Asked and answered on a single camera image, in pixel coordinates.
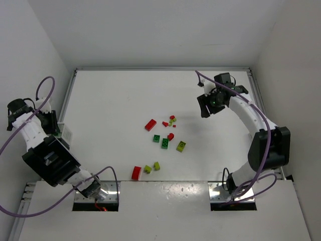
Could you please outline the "lime 2x2 lego brick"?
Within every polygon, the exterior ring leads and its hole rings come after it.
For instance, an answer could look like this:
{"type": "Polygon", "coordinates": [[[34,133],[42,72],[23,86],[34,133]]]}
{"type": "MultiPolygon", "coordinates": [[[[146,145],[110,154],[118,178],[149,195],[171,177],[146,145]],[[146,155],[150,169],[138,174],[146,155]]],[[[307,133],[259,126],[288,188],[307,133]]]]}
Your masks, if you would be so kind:
{"type": "Polygon", "coordinates": [[[179,152],[182,152],[184,150],[185,146],[186,146],[186,143],[183,142],[183,141],[180,141],[178,146],[177,146],[177,148],[176,148],[176,150],[179,151],[179,152]]]}

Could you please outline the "dark green 2x2 lego brick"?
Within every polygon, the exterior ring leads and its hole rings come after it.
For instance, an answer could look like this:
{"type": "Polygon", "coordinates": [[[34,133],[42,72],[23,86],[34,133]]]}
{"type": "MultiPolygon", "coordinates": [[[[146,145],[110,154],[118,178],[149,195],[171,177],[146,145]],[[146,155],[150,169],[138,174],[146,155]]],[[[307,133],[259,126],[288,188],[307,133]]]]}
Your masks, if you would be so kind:
{"type": "Polygon", "coordinates": [[[167,150],[168,146],[169,146],[169,139],[168,138],[163,138],[162,139],[161,148],[167,150]]]}
{"type": "Polygon", "coordinates": [[[56,133],[56,134],[54,134],[54,136],[59,139],[59,138],[61,138],[62,133],[56,133]]]}

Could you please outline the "red orange lego stack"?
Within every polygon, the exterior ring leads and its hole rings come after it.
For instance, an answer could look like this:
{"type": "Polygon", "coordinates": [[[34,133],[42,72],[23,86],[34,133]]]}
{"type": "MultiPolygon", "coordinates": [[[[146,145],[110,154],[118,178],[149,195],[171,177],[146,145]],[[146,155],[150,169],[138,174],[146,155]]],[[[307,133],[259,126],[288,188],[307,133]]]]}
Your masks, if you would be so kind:
{"type": "Polygon", "coordinates": [[[153,129],[153,127],[156,125],[156,121],[154,119],[151,119],[146,125],[145,125],[145,129],[147,131],[151,131],[153,129]]]}

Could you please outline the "dark green curved lego brick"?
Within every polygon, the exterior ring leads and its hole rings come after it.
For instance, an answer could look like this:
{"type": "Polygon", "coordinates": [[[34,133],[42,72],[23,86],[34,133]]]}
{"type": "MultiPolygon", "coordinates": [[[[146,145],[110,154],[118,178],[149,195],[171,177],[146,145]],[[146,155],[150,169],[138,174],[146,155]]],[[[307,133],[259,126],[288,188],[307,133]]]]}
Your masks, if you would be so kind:
{"type": "Polygon", "coordinates": [[[160,135],[154,135],[153,142],[159,143],[160,142],[160,135]]]}

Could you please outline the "red curved lego brick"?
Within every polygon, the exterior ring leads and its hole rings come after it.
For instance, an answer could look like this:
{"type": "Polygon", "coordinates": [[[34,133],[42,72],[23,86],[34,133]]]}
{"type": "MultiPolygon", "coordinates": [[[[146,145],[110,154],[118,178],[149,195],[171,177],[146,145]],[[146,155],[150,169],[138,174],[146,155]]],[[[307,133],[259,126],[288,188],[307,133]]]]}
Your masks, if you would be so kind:
{"type": "Polygon", "coordinates": [[[134,181],[138,181],[140,178],[141,171],[142,171],[141,167],[134,166],[131,179],[134,181]]]}

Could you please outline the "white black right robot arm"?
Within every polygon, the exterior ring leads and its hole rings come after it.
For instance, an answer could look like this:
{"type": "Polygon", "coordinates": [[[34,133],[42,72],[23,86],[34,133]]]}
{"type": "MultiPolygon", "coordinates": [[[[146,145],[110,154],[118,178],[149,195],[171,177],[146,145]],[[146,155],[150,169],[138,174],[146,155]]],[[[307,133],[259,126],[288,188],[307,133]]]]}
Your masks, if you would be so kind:
{"type": "Polygon", "coordinates": [[[198,86],[204,94],[197,98],[201,116],[208,118],[225,108],[232,110],[248,129],[252,139],[247,162],[230,173],[226,188],[230,195],[245,194],[266,172],[283,167],[289,162],[290,130],[269,120],[252,101],[248,90],[237,85],[230,73],[209,78],[197,72],[198,86]]]}

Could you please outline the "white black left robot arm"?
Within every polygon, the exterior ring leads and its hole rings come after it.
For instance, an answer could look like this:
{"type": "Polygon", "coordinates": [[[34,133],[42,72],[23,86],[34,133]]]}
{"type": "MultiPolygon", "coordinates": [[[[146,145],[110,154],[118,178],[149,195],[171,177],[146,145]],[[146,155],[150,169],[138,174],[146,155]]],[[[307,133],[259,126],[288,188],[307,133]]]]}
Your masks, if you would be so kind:
{"type": "Polygon", "coordinates": [[[18,98],[7,105],[7,130],[20,128],[27,145],[22,159],[50,186],[68,183],[84,197],[98,199],[101,184],[70,153],[70,142],[58,136],[60,129],[55,110],[46,103],[35,113],[43,102],[38,99],[29,106],[18,98]]]}

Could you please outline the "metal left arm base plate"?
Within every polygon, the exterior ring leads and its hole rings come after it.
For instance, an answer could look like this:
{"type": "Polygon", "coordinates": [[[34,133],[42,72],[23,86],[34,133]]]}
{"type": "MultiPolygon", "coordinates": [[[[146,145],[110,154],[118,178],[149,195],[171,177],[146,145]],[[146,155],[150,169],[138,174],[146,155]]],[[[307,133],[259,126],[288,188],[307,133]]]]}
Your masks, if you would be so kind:
{"type": "Polygon", "coordinates": [[[98,197],[85,198],[79,191],[75,192],[74,203],[117,203],[120,195],[120,182],[103,181],[98,197]]]}

